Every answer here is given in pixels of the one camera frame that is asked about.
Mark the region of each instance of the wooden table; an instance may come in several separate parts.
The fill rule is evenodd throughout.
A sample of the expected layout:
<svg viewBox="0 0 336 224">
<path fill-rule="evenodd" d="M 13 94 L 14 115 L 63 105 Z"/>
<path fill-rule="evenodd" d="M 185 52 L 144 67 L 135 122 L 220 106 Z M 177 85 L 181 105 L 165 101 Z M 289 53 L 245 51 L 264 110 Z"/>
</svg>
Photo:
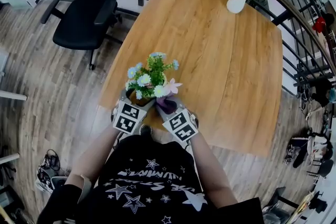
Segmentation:
<svg viewBox="0 0 336 224">
<path fill-rule="evenodd" d="M 281 32 L 250 6 L 236 15 L 226 2 L 149 0 L 113 62 L 100 105 L 115 106 L 129 67 L 165 52 L 180 63 L 167 78 L 183 83 L 178 96 L 196 112 L 208 143 L 267 156 L 281 97 Z M 154 109 L 145 120 L 163 128 Z"/>
</svg>

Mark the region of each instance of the white vase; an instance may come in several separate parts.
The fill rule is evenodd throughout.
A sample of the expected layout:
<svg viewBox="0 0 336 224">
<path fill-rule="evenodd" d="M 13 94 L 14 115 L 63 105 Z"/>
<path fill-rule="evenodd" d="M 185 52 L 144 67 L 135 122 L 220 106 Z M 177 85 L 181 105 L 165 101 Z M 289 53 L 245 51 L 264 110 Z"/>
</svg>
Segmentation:
<svg viewBox="0 0 336 224">
<path fill-rule="evenodd" d="M 244 8 L 245 1 L 246 0 L 228 0 L 226 7 L 232 13 L 239 13 Z"/>
</svg>

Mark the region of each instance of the chair armrest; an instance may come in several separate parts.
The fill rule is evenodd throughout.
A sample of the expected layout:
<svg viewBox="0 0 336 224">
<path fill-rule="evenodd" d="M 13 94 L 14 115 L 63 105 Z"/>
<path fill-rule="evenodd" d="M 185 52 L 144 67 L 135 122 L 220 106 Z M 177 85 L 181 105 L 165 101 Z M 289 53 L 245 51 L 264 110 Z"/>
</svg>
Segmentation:
<svg viewBox="0 0 336 224">
<path fill-rule="evenodd" d="M 101 7 L 96 19 L 94 21 L 95 26 L 101 26 L 106 23 L 106 21 L 110 18 L 111 14 L 113 14 L 114 9 L 116 8 L 115 0 L 106 0 L 103 6 Z"/>
<path fill-rule="evenodd" d="M 51 14 L 57 16 L 58 18 L 62 19 L 63 17 L 63 13 L 60 12 L 56 6 L 58 4 L 59 0 L 53 0 L 50 5 L 47 7 L 46 11 L 43 13 L 42 17 L 41 17 L 41 24 L 45 24 L 47 22 L 47 20 L 49 19 L 49 17 L 51 16 Z"/>
</svg>

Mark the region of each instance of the sneaker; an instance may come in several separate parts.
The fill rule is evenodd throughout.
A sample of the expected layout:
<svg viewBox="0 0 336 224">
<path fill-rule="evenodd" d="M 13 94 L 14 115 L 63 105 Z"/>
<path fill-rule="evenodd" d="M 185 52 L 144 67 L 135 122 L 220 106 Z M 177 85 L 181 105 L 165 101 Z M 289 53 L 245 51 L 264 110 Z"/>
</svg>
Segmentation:
<svg viewBox="0 0 336 224">
<path fill-rule="evenodd" d="M 152 136 L 152 127 L 150 127 L 149 125 L 145 125 L 145 124 L 142 124 L 141 127 L 140 127 L 140 135 L 144 135 L 144 136 Z"/>
</svg>

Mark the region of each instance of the pink flower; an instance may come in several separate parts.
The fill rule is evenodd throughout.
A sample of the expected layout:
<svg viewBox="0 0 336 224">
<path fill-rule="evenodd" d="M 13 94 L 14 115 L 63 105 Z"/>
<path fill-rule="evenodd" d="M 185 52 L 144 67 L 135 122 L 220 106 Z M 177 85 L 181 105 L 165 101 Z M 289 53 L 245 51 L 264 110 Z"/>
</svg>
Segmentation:
<svg viewBox="0 0 336 224">
<path fill-rule="evenodd" d="M 169 83 L 166 84 L 166 86 L 164 87 L 164 90 L 166 92 L 166 94 L 170 94 L 171 92 L 174 93 L 174 94 L 177 94 L 179 91 L 178 91 L 178 88 L 179 86 L 181 86 L 182 83 L 175 83 L 175 79 L 171 79 Z"/>
</svg>

